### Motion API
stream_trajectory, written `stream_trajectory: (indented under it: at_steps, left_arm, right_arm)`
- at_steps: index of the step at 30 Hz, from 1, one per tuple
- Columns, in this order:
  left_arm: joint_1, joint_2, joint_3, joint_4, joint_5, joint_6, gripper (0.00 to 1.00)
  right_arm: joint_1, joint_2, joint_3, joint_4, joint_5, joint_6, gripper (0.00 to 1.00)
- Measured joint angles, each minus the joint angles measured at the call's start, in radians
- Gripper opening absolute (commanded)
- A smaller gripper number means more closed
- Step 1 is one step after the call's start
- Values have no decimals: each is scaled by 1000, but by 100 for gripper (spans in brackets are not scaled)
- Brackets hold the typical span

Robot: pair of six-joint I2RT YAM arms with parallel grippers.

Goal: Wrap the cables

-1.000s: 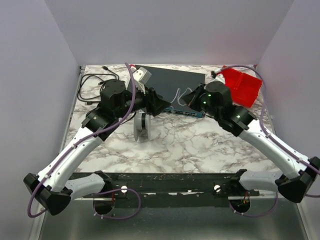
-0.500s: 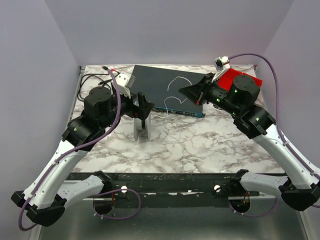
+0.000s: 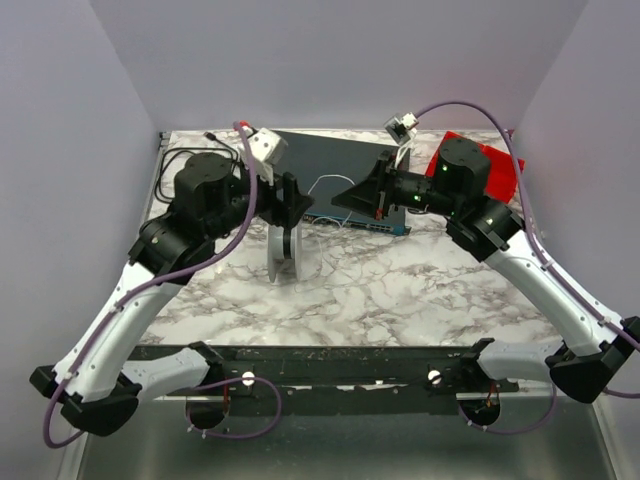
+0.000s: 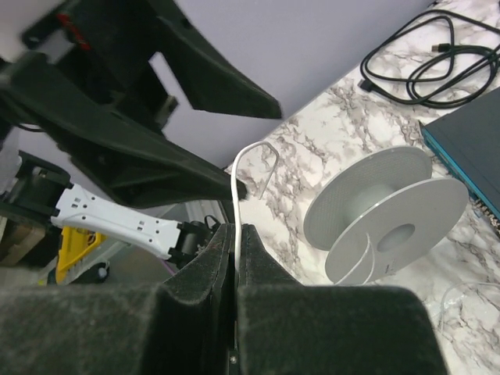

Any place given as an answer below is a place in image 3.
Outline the white cable spool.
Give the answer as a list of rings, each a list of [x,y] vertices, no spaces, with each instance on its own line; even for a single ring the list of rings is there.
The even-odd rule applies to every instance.
[[[301,226],[291,229],[270,226],[267,238],[267,268],[271,283],[279,277],[300,280],[302,277]]]

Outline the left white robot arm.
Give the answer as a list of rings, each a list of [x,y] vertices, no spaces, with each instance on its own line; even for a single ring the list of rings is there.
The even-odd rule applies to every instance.
[[[260,162],[238,166],[214,153],[188,158],[173,180],[164,214],[146,221],[108,301],[76,345],[56,364],[40,366],[31,384],[80,433],[108,436],[140,403],[194,389],[212,374],[203,348],[187,346],[156,360],[129,357],[160,311],[192,279],[235,250],[251,221],[295,227],[312,206],[289,172],[274,180]]]

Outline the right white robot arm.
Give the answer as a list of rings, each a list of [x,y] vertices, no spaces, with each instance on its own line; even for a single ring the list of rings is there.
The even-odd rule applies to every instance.
[[[393,207],[441,215],[462,250],[515,286],[555,327],[556,343],[477,342],[466,359],[491,380],[533,380],[554,385],[571,399],[593,402],[639,341],[639,319],[602,305],[551,258],[523,218],[489,196],[491,162],[466,138],[441,143],[427,177],[395,166],[385,151],[361,182],[332,204],[381,220]]]

